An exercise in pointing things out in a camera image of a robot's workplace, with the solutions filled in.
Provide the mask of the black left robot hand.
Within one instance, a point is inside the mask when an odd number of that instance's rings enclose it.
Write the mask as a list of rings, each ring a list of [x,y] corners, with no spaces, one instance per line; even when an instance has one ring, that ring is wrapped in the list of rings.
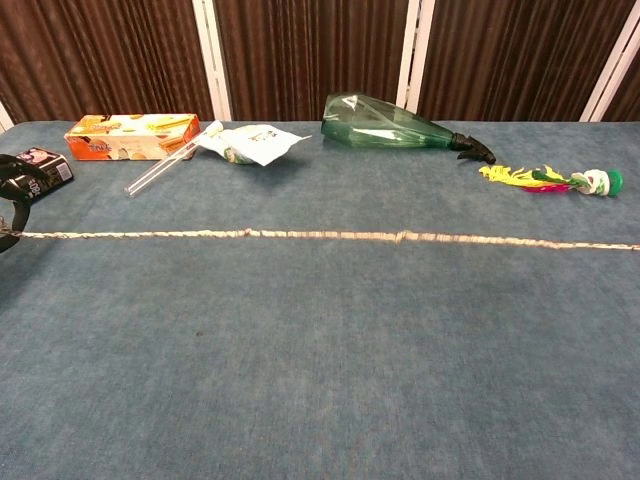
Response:
[[[1,197],[13,203],[12,230],[14,232],[24,230],[31,210],[30,194],[10,182],[19,175],[31,176],[42,181],[49,179],[47,173],[36,166],[13,155],[1,155]]]

